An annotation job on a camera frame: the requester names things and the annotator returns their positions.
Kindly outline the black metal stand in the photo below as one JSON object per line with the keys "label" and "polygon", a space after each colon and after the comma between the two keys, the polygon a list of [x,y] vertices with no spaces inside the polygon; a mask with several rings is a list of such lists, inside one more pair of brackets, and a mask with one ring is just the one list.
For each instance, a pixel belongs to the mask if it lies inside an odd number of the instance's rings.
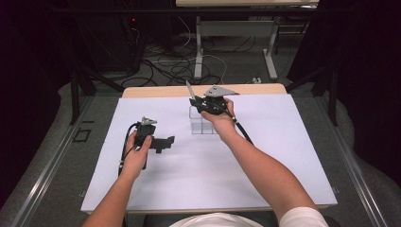
{"label": "black metal stand", "polygon": [[315,79],[316,82],[312,87],[313,96],[322,96],[325,92],[329,93],[327,114],[334,125],[337,125],[337,95],[339,68],[334,63],[328,63],[326,66],[319,67],[312,73],[302,77],[298,81],[291,82],[286,86],[286,91],[291,92],[295,88]]}
{"label": "black metal stand", "polygon": [[97,89],[93,80],[99,80],[103,84],[115,89],[117,92],[123,92],[125,88],[100,75],[89,66],[82,63],[74,63],[70,70],[70,88],[72,102],[72,118],[71,125],[74,125],[80,117],[79,92],[83,92],[86,96],[94,96]]}

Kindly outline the white table cover sheet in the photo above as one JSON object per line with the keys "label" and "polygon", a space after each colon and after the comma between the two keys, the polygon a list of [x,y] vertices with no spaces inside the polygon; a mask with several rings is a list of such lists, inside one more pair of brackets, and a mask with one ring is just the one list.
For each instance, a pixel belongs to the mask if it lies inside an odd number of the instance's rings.
{"label": "white table cover sheet", "polygon": [[[294,100],[289,95],[233,96],[235,115],[253,143],[298,178],[322,208],[337,200]],[[171,148],[151,151],[131,191],[133,213],[268,209],[232,152],[216,134],[194,133],[188,97],[121,98],[81,205],[93,211],[117,178],[128,127],[142,117],[156,120],[158,138]]]}

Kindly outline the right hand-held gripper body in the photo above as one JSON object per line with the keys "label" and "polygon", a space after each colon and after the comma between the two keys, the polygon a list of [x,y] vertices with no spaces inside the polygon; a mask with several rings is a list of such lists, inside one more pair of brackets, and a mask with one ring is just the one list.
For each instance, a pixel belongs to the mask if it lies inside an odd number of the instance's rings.
{"label": "right hand-held gripper body", "polygon": [[228,110],[224,97],[233,95],[236,95],[235,91],[214,85],[204,93],[204,97],[201,97],[200,105],[203,106],[204,112],[209,114],[223,114]]}

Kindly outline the desk with white legs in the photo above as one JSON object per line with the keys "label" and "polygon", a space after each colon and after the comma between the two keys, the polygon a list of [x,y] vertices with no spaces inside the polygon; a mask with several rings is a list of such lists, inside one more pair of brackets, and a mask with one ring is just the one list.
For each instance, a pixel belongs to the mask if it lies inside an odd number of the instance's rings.
{"label": "desk with white legs", "polygon": [[[176,0],[176,6],[183,9],[315,9],[320,0]],[[216,21],[196,17],[197,55],[194,78],[202,75],[203,37],[210,36],[260,36],[268,37],[269,45],[263,50],[270,79],[278,76],[272,60],[272,52],[278,36],[282,16],[271,16],[269,20]]]}

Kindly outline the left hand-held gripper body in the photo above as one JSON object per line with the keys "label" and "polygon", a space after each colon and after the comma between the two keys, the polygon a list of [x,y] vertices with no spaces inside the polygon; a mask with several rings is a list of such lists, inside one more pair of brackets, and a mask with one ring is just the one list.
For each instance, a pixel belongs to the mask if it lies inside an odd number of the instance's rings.
{"label": "left hand-held gripper body", "polygon": [[143,146],[144,141],[148,135],[151,136],[151,140],[154,140],[153,134],[155,133],[156,127],[155,124],[157,123],[156,120],[142,117],[142,120],[137,123],[136,125],[136,136],[135,136],[135,148],[140,148]]}

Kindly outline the clear acrylic organizer box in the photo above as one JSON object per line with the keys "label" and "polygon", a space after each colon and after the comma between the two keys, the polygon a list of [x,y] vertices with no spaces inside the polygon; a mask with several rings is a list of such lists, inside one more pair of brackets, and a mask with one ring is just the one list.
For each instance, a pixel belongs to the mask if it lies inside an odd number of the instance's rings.
{"label": "clear acrylic organizer box", "polygon": [[189,113],[188,113],[191,132],[193,134],[216,134],[215,128],[213,124],[203,118],[199,113],[198,110],[190,106]]}

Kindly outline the person's right hand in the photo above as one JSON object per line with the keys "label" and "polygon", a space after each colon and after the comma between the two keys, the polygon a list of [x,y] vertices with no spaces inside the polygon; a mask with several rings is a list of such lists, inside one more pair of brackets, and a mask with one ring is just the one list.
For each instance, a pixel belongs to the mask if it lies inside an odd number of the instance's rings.
{"label": "person's right hand", "polygon": [[235,123],[232,117],[235,115],[234,102],[226,98],[227,109],[229,114],[222,113],[220,115],[214,115],[207,112],[202,112],[201,116],[213,124],[215,131],[220,137],[230,135],[236,132]]}

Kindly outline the person's left hand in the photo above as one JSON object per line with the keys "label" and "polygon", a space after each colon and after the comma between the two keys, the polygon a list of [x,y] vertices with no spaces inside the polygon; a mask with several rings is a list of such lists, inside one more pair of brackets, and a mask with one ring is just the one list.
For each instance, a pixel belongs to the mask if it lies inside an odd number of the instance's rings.
{"label": "person's left hand", "polygon": [[148,150],[152,142],[152,138],[147,136],[140,148],[135,145],[135,136],[137,131],[134,131],[128,139],[128,147],[120,178],[126,181],[134,182],[140,175],[143,166],[148,157]]}

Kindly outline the metal floor rail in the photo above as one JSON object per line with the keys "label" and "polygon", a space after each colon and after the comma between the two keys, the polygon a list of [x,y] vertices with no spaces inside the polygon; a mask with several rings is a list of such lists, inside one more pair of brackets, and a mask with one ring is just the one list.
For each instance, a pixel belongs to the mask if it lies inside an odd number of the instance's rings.
{"label": "metal floor rail", "polygon": [[82,100],[74,124],[59,119],[50,129],[22,181],[20,202],[9,227],[79,227],[87,218],[81,210],[99,154],[102,134],[89,96]]}
{"label": "metal floor rail", "polygon": [[389,227],[387,221],[384,219],[379,207],[377,206],[371,189],[364,180],[364,176],[357,163],[354,153],[346,144],[344,137],[340,133],[340,129],[335,126],[332,123],[332,120],[329,118],[328,106],[325,103],[324,98],[316,97],[315,100],[323,115],[323,118],[325,119],[329,129],[334,136],[336,144],[339,148],[340,157],[344,163],[348,175],[354,185],[354,188],[356,189],[357,196],[361,201],[370,222],[372,223],[373,227]]}

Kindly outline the black computer tower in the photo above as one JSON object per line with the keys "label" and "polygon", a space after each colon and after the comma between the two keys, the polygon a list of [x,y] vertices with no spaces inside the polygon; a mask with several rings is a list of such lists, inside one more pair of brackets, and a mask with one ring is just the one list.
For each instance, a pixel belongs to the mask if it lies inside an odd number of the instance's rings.
{"label": "black computer tower", "polygon": [[141,36],[127,17],[82,16],[78,25],[97,71],[139,71],[141,55],[137,51]]}

